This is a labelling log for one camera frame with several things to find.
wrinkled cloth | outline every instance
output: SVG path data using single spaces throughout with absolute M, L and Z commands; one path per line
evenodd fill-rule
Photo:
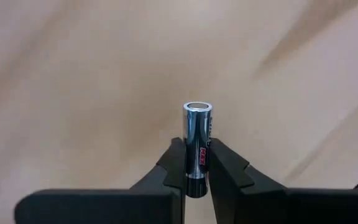
M 193 100 L 276 181 L 354 187 L 358 0 L 0 0 L 0 223 L 38 189 L 130 187 Z

metal cylinder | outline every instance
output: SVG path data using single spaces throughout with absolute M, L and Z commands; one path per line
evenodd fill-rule
M 186 176 L 189 197 L 200 198 L 208 191 L 209 144 L 211 142 L 212 105 L 189 102 L 183 105 L 183 141 L 186 145 Z

battery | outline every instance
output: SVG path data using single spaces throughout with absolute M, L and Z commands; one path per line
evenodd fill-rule
M 208 192 L 209 145 L 212 130 L 212 105 L 189 102 L 183 105 L 183 141 L 186 145 L 186 194 L 200 198 Z

beige fabric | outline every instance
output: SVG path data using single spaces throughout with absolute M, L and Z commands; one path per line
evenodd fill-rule
M 50 187 L 129 187 L 181 105 L 299 187 L 358 183 L 358 0 L 0 0 L 0 223 Z M 187 223 L 214 223 L 210 195 Z

silver battery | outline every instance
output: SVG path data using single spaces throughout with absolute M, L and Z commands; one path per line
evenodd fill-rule
M 206 179 L 211 141 L 212 105 L 204 102 L 185 103 L 183 114 L 186 176 L 190 179 Z

